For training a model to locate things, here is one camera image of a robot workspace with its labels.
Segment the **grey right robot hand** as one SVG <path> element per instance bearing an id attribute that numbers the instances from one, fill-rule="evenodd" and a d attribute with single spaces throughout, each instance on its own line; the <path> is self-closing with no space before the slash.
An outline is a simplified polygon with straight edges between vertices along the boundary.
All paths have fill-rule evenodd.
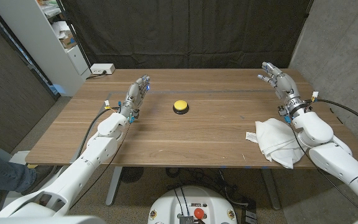
<path id="1" fill-rule="evenodd" d="M 311 111 L 309 104 L 300 98 L 297 85 L 291 76 L 283 73 L 269 62 L 263 62 L 262 68 L 268 76 L 258 74 L 258 78 L 270 84 L 274 88 L 278 99 L 283 101 L 283 105 L 278 107 L 280 116 L 288 116 L 290 119 L 294 119 L 303 113 Z"/>

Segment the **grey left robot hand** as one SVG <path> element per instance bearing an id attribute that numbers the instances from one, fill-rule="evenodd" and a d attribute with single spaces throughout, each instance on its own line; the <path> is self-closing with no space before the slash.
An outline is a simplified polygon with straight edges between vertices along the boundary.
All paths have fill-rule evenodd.
<path id="1" fill-rule="evenodd" d="M 132 123 L 139 117 L 139 108 L 142 105 L 145 94 L 150 89 L 150 77 L 145 74 L 137 79 L 130 87 L 124 102 L 120 106 L 120 114 Z"/>

